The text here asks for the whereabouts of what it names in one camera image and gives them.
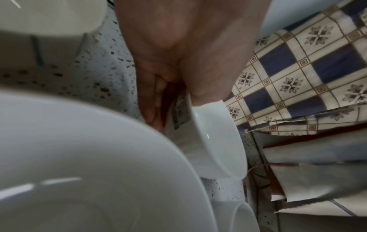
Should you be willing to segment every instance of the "cup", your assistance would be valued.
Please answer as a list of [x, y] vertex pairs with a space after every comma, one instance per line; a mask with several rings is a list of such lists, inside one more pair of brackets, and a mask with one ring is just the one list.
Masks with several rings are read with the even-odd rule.
[[255, 214], [244, 201], [212, 202], [218, 232], [260, 232]]
[[193, 107], [190, 94], [183, 92], [168, 111], [165, 135], [200, 177], [242, 179], [247, 174], [245, 149], [223, 101]]

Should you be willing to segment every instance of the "cloth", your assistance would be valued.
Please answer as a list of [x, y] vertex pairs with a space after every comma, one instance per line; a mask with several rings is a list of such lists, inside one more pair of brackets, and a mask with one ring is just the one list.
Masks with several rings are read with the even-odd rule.
[[240, 131], [313, 135], [367, 121], [367, 1], [341, 2], [256, 42], [225, 102]]
[[366, 124], [264, 148], [279, 212], [367, 216], [366, 148]]

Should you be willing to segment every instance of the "white cup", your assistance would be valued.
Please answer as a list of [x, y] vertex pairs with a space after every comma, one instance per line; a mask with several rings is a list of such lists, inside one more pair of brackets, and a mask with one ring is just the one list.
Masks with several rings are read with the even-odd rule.
[[182, 93], [171, 105], [165, 135], [204, 178], [244, 178], [247, 160], [241, 137], [223, 101], [193, 107]]
[[260, 232], [255, 214], [243, 201], [212, 202], [219, 232]]

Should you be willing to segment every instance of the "speckled countertop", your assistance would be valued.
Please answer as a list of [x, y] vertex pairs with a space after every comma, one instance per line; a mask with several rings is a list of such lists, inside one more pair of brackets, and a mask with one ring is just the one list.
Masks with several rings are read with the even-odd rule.
[[[1, 86], [77, 99], [143, 121], [137, 105], [135, 78], [134, 61], [121, 36], [113, 7], [108, 8], [99, 33], [87, 38], [73, 62], [49, 64], [43, 69], [0, 70]], [[253, 138], [247, 134], [242, 135], [242, 140], [250, 163], [256, 163], [260, 155]], [[211, 200], [245, 200], [241, 180], [202, 180]], [[257, 197], [253, 185], [248, 185], [246, 200], [257, 212], [259, 222], [263, 220], [261, 224], [277, 231], [277, 225], [270, 226], [270, 222], [276, 220], [271, 210], [266, 211], [271, 215], [264, 214], [265, 217], [258, 213], [261, 198]]]

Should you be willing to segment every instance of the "printed label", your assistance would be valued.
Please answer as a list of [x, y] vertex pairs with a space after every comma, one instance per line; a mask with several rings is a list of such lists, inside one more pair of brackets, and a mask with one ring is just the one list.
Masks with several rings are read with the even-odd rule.
[[190, 121], [190, 113], [186, 104], [186, 93], [180, 95], [174, 102], [172, 109], [172, 121], [175, 130]]

